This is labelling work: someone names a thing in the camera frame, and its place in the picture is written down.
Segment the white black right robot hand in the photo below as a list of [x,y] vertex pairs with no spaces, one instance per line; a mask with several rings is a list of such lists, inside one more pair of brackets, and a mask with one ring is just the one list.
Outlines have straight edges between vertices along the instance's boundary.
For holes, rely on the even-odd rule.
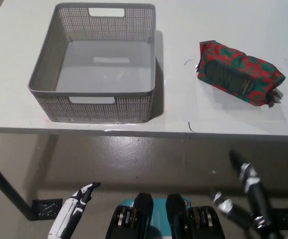
[[213,203],[230,221],[245,230],[254,229],[260,235],[267,235],[276,228],[272,208],[263,183],[254,166],[236,150],[229,152],[229,159],[239,180],[244,185],[244,192],[252,210],[251,213],[223,197],[219,191],[212,192]]

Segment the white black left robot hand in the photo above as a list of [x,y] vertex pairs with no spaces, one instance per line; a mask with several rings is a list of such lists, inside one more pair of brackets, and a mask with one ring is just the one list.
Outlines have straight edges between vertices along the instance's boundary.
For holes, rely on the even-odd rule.
[[92,198],[92,191],[100,186],[93,182],[75,192],[60,209],[49,233],[48,239],[70,239],[76,229],[87,203]]

